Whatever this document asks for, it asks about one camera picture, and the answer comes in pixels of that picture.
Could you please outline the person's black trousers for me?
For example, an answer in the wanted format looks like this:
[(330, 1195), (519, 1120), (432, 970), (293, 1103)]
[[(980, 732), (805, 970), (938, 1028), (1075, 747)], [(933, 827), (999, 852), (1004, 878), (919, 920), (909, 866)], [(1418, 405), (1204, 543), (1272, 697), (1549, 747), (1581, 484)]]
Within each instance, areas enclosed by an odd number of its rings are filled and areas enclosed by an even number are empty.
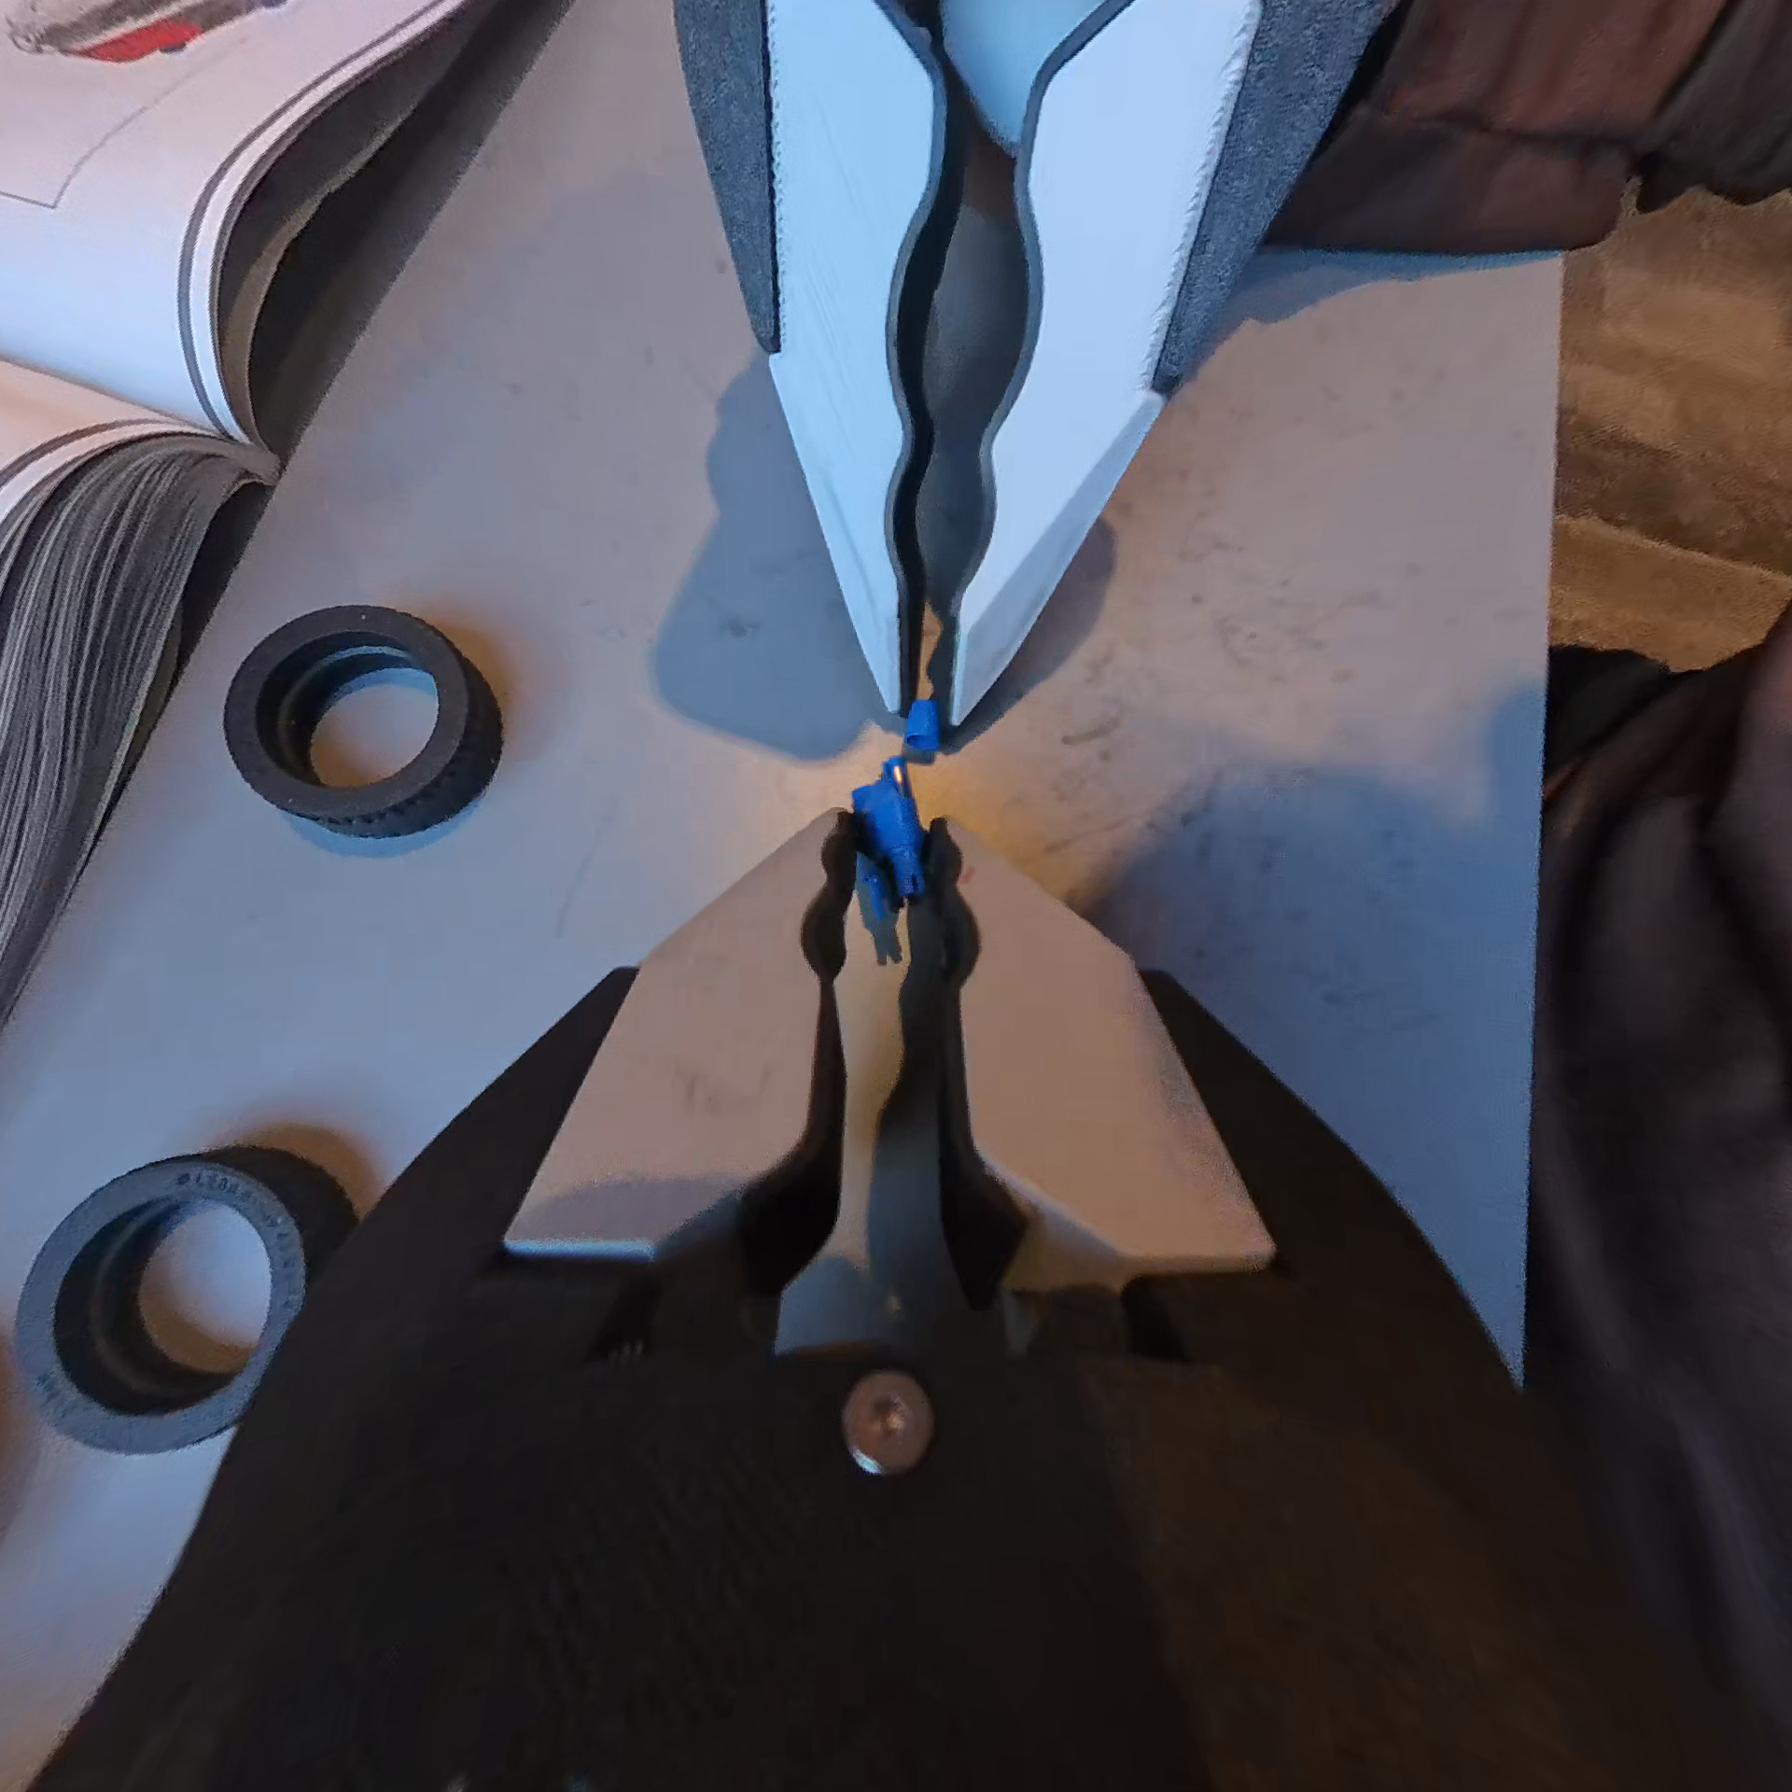
[(1702, 680), (1704, 670), (1671, 670), (1629, 648), (1556, 641), (1549, 651), (1540, 813), (1581, 762), (1658, 703), (1667, 693)]

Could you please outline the person's right forearm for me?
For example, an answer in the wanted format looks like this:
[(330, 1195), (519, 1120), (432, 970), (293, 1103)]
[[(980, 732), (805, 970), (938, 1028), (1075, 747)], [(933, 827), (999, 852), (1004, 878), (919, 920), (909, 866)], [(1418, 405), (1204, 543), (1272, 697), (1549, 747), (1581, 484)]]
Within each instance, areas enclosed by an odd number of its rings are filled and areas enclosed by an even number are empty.
[(1386, 4), (1268, 245), (1572, 252), (1789, 186), (1788, 1)]

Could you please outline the grey desk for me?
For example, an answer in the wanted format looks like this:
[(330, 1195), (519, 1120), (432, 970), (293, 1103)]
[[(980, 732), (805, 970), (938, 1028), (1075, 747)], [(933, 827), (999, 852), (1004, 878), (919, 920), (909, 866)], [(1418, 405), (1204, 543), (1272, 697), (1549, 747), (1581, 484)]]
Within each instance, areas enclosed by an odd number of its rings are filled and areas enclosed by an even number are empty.
[[(1147, 1466), (1218, 1372), (1175, 1293), (1292, 1293), (1287, 1204), (1392, 1228), (1343, 1319), (1385, 1394), (1526, 1350), (1538, 784), (1562, 264), (1255, 254), (1016, 660), (915, 776), (1126, 951), (1272, 1241), (1266, 1269), (972, 1308), (941, 1217), (934, 895), (836, 978), (838, 1217), (778, 1293), (735, 1249), (504, 1237), (641, 964), (902, 744), (735, 272), (672, 4), (571, 4), (308, 423), (5, 1038), (5, 1788), (669, 1788), (650, 1721), (753, 1679), (697, 1788), (1175, 1781), (1092, 1394)], [(239, 776), (274, 630), (409, 613), (493, 687), (499, 770), (357, 841)], [(16, 1359), (76, 1204), (234, 1146), (358, 1223), (241, 1421), (63, 1438)], [(234, 1374), (255, 1231), (155, 1245), (150, 1335)]]

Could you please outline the open instruction booklet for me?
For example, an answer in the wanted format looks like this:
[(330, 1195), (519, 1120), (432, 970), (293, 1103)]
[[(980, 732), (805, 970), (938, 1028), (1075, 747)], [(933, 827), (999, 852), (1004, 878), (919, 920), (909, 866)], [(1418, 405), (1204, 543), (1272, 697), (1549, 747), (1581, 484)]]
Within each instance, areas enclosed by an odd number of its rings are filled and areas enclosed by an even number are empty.
[(3, 1016), (166, 705), (210, 538), (320, 369), (301, 234), (552, 4), (3, 6)]

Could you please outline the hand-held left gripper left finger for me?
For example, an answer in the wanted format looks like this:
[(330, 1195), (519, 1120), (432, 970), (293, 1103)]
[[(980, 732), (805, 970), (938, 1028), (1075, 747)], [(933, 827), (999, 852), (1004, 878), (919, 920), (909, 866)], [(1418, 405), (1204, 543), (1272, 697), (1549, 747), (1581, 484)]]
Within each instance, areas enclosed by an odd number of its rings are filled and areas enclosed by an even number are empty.
[(641, 964), (508, 1254), (667, 1264), (735, 1249), (759, 1293), (819, 1254), (842, 1175), (836, 978), (855, 878), (850, 814), (822, 813)]

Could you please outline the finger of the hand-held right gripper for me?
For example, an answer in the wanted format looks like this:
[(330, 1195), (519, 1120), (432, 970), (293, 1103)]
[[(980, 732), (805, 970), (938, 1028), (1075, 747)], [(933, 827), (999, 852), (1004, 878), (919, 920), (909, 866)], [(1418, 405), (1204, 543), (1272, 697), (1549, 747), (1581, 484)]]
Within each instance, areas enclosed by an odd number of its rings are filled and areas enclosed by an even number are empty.
[(1026, 316), (978, 450), (951, 724), (1013, 662), (1165, 407), (1159, 352), (1233, 121), (1257, 1), (948, 4), (948, 55), (1016, 155)]
[(890, 710), (911, 683), (901, 372), (911, 254), (938, 197), (948, 87), (896, 4), (770, 1), (776, 347), (768, 367), (838, 590)]

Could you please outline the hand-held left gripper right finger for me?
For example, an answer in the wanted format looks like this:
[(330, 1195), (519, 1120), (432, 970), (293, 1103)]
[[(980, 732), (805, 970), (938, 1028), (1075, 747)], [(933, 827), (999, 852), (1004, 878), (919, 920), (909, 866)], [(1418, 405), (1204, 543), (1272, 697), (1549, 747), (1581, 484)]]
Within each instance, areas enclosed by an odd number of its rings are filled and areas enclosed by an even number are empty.
[(941, 1217), (972, 1308), (1266, 1269), (1273, 1241), (1132, 958), (941, 818)]

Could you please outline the black toy tyre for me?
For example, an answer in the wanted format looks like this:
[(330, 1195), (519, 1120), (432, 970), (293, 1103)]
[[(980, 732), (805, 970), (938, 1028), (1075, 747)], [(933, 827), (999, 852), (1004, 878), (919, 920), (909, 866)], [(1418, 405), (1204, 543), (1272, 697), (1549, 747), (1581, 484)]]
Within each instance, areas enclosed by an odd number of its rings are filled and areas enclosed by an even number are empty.
[[(267, 1314), (234, 1374), (169, 1355), (143, 1319), (150, 1256), (207, 1206), (243, 1221), (268, 1268)], [(343, 1185), (291, 1150), (166, 1156), (114, 1178), (57, 1223), (17, 1297), (16, 1359), (36, 1412), (71, 1442), (135, 1456), (232, 1430), (357, 1223)]]
[[(387, 776), (328, 784), (311, 744), (330, 703), (374, 674), (419, 674), (435, 696), (429, 738)], [(474, 805), (504, 751), (499, 699), (479, 666), (429, 620), (380, 605), (293, 618), (239, 663), (221, 730), (243, 782), (268, 807), (357, 841), (420, 836)]]

